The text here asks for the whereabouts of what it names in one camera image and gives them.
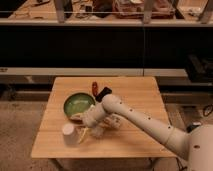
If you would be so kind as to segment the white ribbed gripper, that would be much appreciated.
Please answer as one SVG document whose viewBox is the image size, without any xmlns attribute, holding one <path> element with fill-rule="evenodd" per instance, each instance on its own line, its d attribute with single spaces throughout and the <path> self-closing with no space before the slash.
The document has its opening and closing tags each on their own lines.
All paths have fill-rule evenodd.
<svg viewBox="0 0 213 171">
<path fill-rule="evenodd" d="M 107 112 L 101 105 L 90 107 L 84 113 L 76 113 L 71 115 L 70 119 L 72 121 L 83 121 L 84 125 L 86 126 L 82 129 L 82 133 L 78 139 L 78 143 L 82 143 L 86 135 L 89 133 L 90 128 L 97 126 L 106 116 Z"/>
</svg>

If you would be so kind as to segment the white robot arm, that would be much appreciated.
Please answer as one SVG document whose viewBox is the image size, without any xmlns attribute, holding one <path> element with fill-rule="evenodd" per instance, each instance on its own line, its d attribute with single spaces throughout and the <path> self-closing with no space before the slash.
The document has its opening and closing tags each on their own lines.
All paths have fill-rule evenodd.
<svg viewBox="0 0 213 171">
<path fill-rule="evenodd" d="M 188 162 L 187 171 L 213 171 L 213 125 L 201 125 L 190 133 L 165 124 L 127 106 L 118 96 L 105 95 L 96 105 L 77 100 L 75 109 L 83 124 L 93 128 L 111 114 L 117 114 L 144 131 L 166 149 Z"/>
</svg>

